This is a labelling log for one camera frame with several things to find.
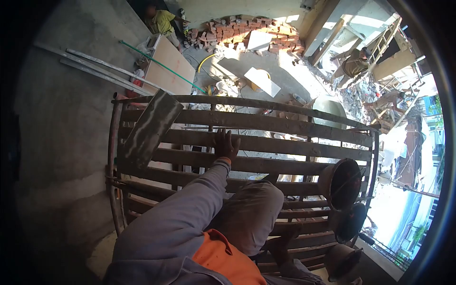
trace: yellow hose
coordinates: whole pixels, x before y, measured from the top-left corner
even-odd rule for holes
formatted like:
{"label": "yellow hose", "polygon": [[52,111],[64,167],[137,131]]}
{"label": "yellow hose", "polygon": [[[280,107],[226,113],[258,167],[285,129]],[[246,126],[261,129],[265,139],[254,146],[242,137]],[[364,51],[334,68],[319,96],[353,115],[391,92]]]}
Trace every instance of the yellow hose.
{"label": "yellow hose", "polygon": [[206,59],[208,59],[208,58],[210,58],[210,57],[213,57],[213,56],[215,56],[215,55],[216,55],[216,53],[211,54],[211,55],[208,56],[207,58],[203,59],[203,61],[202,61],[202,62],[200,63],[200,65],[198,66],[198,73],[199,73],[199,70],[200,70],[200,68],[201,68],[201,65],[206,61]]}

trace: bucket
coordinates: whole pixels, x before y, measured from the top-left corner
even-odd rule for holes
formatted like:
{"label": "bucket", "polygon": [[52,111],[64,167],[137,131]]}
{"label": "bucket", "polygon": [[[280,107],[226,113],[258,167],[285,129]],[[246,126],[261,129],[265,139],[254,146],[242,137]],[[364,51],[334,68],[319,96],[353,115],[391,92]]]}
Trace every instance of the bucket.
{"label": "bucket", "polygon": [[336,241],[344,244],[354,238],[361,231],[366,216],[366,206],[361,202],[353,204],[350,211],[332,211],[328,222]]}
{"label": "bucket", "polygon": [[[262,74],[264,74],[264,78],[266,78],[266,76],[271,79],[271,76],[269,75],[269,73],[266,71],[266,70],[263,70],[263,69],[257,69],[259,72],[261,72]],[[252,89],[255,91],[255,92],[262,92],[263,90],[258,87],[258,85],[256,85],[255,83],[253,82],[250,82],[250,86],[252,87]]]}
{"label": "bucket", "polygon": [[318,177],[318,190],[328,200],[331,210],[348,211],[358,197],[361,178],[358,163],[344,158],[323,169]]}
{"label": "bucket", "polygon": [[336,282],[349,273],[359,263],[362,252],[363,249],[352,249],[344,244],[336,244],[330,249],[323,258],[328,281]]}

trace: concrete column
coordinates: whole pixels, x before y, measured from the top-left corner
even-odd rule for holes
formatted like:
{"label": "concrete column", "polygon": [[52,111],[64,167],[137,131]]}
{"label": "concrete column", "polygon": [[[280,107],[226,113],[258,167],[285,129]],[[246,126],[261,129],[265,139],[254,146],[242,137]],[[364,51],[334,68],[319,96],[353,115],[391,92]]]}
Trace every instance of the concrete column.
{"label": "concrete column", "polygon": [[355,15],[368,0],[328,0],[324,10],[318,15],[304,40],[304,56],[311,56],[329,35],[342,15]]}

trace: white board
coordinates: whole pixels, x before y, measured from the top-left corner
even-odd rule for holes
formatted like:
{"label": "white board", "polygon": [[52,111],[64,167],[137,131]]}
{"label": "white board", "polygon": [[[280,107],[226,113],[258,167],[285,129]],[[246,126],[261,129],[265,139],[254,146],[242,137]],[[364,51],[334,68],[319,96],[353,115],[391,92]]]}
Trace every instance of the white board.
{"label": "white board", "polygon": [[267,51],[271,43],[272,35],[261,31],[251,31],[248,50],[252,51]]}
{"label": "white board", "polygon": [[272,82],[269,78],[265,78],[264,74],[258,70],[256,70],[254,67],[249,69],[244,76],[255,83],[258,87],[263,89],[267,94],[269,94],[271,97],[274,97],[279,91],[280,87],[277,86],[274,82]]}

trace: brick pile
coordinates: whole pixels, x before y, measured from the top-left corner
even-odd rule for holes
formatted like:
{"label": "brick pile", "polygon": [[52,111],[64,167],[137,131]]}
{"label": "brick pile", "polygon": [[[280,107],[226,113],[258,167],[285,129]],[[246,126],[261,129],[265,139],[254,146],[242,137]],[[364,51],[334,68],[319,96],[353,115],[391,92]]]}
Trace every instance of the brick pile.
{"label": "brick pile", "polygon": [[304,46],[299,40],[295,27],[278,20],[249,15],[229,16],[225,19],[213,19],[206,23],[207,29],[199,31],[191,29],[187,35],[185,47],[206,47],[212,52],[218,42],[236,50],[243,50],[248,45],[250,32],[260,31],[272,35],[269,51],[278,53],[279,50],[301,54]]}

